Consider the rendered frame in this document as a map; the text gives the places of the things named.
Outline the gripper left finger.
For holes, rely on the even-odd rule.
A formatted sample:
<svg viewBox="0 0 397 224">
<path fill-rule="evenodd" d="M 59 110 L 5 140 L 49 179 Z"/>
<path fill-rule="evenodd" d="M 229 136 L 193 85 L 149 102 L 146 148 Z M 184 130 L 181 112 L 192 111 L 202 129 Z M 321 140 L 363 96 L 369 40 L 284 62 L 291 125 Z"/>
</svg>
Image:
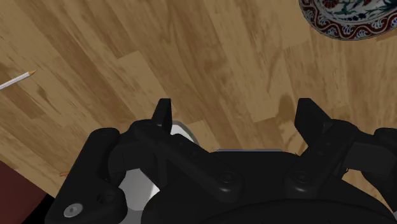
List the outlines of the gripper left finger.
<svg viewBox="0 0 397 224">
<path fill-rule="evenodd" d="M 128 131 L 101 128 L 87 138 L 45 216 L 45 224 L 122 224 L 128 214 L 120 184 L 141 170 L 160 190 L 192 181 L 218 202 L 235 202 L 241 175 L 181 134 L 172 134 L 171 100 L 159 100 L 152 118 Z"/>
</svg>

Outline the white pencil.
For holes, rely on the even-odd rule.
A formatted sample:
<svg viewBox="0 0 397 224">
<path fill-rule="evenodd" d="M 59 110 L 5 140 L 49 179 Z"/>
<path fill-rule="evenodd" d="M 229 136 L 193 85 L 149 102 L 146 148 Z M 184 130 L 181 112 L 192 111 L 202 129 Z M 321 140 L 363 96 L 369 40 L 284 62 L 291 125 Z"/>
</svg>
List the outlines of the white pencil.
<svg viewBox="0 0 397 224">
<path fill-rule="evenodd" d="M 22 81 L 23 79 L 25 79 L 27 77 L 32 76 L 35 72 L 36 72 L 36 70 L 28 71 L 28 72 L 26 72 L 24 74 L 21 74 L 20 76 L 17 76 L 16 78 L 13 78 L 13 79 L 1 84 L 0 85 L 0 90 L 4 89 L 4 88 L 6 88 L 6 87 L 8 87 L 10 85 L 13 85 L 13 84 L 15 84 L 15 83 L 17 83 L 19 81 Z"/>
</svg>

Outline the patterned red and white plate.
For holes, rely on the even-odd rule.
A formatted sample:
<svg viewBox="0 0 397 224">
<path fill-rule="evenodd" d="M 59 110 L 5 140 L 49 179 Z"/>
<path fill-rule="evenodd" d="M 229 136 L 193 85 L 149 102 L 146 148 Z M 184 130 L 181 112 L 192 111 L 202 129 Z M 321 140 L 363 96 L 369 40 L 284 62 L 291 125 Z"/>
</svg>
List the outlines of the patterned red and white plate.
<svg viewBox="0 0 397 224">
<path fill-rule="evenodd" d="M 357 41 L 397 28 L 397 0 L 298 0 L 303 16 L 319 33 Z"/>
</svg>

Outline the white rounded object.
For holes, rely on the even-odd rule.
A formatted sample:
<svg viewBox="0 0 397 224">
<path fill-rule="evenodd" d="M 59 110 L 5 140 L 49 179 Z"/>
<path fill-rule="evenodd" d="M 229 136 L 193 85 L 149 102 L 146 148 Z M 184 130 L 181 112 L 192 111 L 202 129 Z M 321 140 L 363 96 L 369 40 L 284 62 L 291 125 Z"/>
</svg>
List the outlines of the white rounded object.
<svg viewBox="0 0 397 224">
<path fill-rule="evenodd" d="M 127 171 L 119 188 L 125 193 L 128 207 L 127 215 L 120 224 L 141 224 L 145 205 L 160 190 L 140 169 Z"/>
</svg>

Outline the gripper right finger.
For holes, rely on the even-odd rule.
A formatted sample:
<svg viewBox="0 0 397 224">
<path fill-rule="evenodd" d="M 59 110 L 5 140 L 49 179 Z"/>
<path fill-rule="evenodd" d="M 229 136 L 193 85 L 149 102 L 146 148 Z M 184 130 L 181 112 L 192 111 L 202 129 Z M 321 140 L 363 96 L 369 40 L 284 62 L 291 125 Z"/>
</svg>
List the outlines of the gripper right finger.
<svg viewBox="0 0 397 224">
<path fill-rule="evenodd" d="M 295 127 L 307 149 L 284 179 L 287 195 L 315 199 L 331 176 L 360 171 L 397 214 L 397 129 L 367 134 L 350 122 L 330 118 L 312 99 L 301 98 Z"/>
</svg>

